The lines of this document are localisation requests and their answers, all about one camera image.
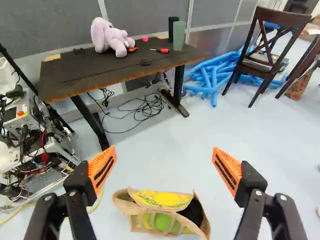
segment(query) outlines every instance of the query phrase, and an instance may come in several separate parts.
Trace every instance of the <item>cardboard box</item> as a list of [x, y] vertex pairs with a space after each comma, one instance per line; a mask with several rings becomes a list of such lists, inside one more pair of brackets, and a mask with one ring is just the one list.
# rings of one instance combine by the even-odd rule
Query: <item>cardboard box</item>
[[312, 24], [320, 26], [320, 14], [314, 17]]
[[300, 39], [312, 42], [315, 37], [320, 34], [320, 18], [316, 18], [315, 20], [319, 25], [314, 24], [314, 21], [312, 23], [308, 23], [301, 32], [299, 36]]

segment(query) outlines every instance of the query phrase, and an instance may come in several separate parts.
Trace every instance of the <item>desk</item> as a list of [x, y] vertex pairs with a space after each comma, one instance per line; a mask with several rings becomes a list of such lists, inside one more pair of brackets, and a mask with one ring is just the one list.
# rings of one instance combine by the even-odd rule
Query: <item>desk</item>
[[[139, 51], [129, 53], [124, 58], [116, 58], [109, 49], [99, 54], [94, 48], [65, 52], [58, 59], [41, 63], [39, 97], [46, 103], [71, 98], [75, 106], [97, 135], [102, 150], [109, 147], [105, 131], [98, 113], [91, 114], [79, 94], [126, 82], [167, 69], [175, 68], [174, 95], [166, 90], [161, 94], [184, 117], [189, 113], [180, 104], [185, 64], [204, 59], [207, 52], [185, 44], [182, 51], [173, 51], [173, 44], [167, 39], [156, 37], [149, 41], [136, 41]], [[169, 54], [162, 54], [150, 49], [168, 48]], [[140, 65], [141, 59], [150, 61], [150, 65]]]

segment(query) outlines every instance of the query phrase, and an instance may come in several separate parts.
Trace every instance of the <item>purple plush elephant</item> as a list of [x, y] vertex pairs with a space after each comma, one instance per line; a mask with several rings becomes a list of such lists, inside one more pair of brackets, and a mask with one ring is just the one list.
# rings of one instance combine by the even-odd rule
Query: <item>purple plush elephant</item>
[[102, 17], [96, 17], [92, 21], [91, 39], [97, 53], [102, 53], [110, 47], [115, 50], [117, 58], [127, 56], [127, 48], [133, 48], [136, 44], [125, 30], [114, 28], [111, 22]]

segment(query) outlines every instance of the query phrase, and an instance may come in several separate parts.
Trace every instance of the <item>tennis ball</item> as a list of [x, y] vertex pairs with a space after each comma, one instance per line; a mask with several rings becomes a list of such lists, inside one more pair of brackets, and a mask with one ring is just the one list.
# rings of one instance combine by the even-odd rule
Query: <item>tennis ball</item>
[[[149, 215], [149, 226], [152, 226], [152, 222], [151, 222], [151, 214]], [[155, 229], [157, 229], [158, 231], [166, 231], [171, 224], [171, 216], [165, 213], [156, 213], [154, 216], [154, 227]], [[173, 228], [170, 232], [174, 232], [176, 233], [180, 228], [180, 223], [175, 220], [174, 224], [173, 224]]]

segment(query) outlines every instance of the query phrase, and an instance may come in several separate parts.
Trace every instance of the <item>yellow cable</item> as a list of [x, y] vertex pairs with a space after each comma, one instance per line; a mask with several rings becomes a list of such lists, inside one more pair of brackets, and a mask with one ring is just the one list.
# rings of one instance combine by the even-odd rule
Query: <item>yellow cable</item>
[[[99, 206], [99, 204], [100, 204], [100, 202], [101, 202], [101, 200], [102, 200], [103, 195], [104, 195], [104, 190], [102, 189], [101, 192], [100, 192], [100, 194], [99, 194], [99, 198], [98, 198], [96, 204], [94, 204], [94, 205], [90, 208], [90, 210], [87, 211], [88, 214], [93, 213], [93, 212], [97, 209], [97, 207]], [[36, 205], [36, 204], [35, 204], [35, 203], [28, 203], [28, 204], [23, 205], [23, 206], [20, 207], [17, 211], [15, 211], [10, 217], [8, 217], [8, 218], [5, 219], [4, 221], [0, 222], [0, 226], [2, 226], [3, 224], [5, 224], [5, 223], [7, 223], [9, 220], [11, 220], [11, 219], [12, 219], [15, 215], [17, 215], [21, 210], [25, 209], [26, 207], [34, 206], [34, 205]]]
[[17, 211], [15, 211], [10, 217], [8, 217], [6, 220], [0, 222], [0, 226], [2, 226], [3, 224], [5, 224], [6, 222], [8, 222], [10, 219], [12, 219], [17, 213], [19, 213], [22, 209], [28, 207], [28, 206], [33, 206], [36, 205], [35, 203], [28, 203], [26, 205], [23, 205], [22, 207], [20, 207]]
[[74, 169], [72, 169], [71, 167], [69, 167], [68, 165], [65, 167], [66, 170], [70, 171], [70, 172], [73, 172]]
[[91, 213], [94, 212], [94, 210], [96, 210], [96, 208], [99, 206], [99, 204], [100, 204], [103, 196], [104, 196], [104, 189], [102, 188], [96, 204], [94, 204], [94, 205], [90, 208], [90, 210], [88, 211], [88, 214], [91, 214]]

